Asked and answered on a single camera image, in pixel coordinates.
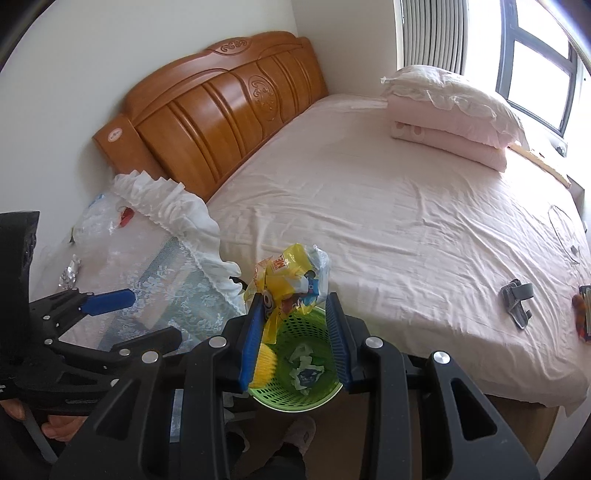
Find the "bed sheet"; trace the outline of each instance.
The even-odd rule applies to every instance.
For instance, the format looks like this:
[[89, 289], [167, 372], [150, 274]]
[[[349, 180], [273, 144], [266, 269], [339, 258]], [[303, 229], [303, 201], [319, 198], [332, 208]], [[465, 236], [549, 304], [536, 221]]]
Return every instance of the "bed sheet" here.
[[[575, 406], [587, 394], [591, 346], [571, 297], [590, 255], [568, 191], [512, 151], [499, 173], [389, 135], [382, 99], [315, 103], [209, 201], [220, 254], [250, 278], [288, 245], [332, 259], [330, 291], [347, 314], [401, 351], [445, 350], [487, 394]], [[499, 298], [532, 282], [530, 325]]]

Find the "window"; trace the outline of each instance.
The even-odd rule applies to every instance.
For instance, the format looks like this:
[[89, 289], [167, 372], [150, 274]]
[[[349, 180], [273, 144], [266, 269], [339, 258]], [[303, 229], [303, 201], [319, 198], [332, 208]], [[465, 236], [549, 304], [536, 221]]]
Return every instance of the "window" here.
[[577, 56], [536, 0], [500, 0], [501, 58], [496, 91], [517, 110], [564, 135], [573, 104]]

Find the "headboard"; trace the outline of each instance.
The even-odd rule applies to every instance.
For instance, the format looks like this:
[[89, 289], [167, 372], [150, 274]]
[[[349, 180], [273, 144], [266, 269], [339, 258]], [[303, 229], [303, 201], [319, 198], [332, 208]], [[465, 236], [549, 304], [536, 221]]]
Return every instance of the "headboard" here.
[[139, 82], [93, 137], [117, 173], [172, 178], [207, 201], [254, 152], [327, 95], [307, 38], [230, 38]]

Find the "yellow snack bag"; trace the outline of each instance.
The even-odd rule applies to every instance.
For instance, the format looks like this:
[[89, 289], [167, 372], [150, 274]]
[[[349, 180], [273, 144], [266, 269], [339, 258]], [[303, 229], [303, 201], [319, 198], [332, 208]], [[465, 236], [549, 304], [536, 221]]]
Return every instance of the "yellow snack bag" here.
[[244, 300], [250, 307], [255, 293], [263, 295], [267, 322], [262, 343], [276, 343], [277, 330], [290, 313], [309, 313], [326, 300], [329, 271], [328, 255], [315, 245], [294, 244], [256, 264]]

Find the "crumpled foil wrapper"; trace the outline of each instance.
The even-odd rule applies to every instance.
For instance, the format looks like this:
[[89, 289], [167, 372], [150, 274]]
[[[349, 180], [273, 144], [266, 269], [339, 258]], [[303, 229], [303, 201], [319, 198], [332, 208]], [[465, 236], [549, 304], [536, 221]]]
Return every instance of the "crumpled foil wrapper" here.
[[80, 258], [78, 255], [72, 255], [72, 260], [66, 269], [60, 275], [60, 281], [58, 286], [62, 290], [71, 290], [76, 284], [76, 278], [78, 277], [78, 271], [80, 270]]

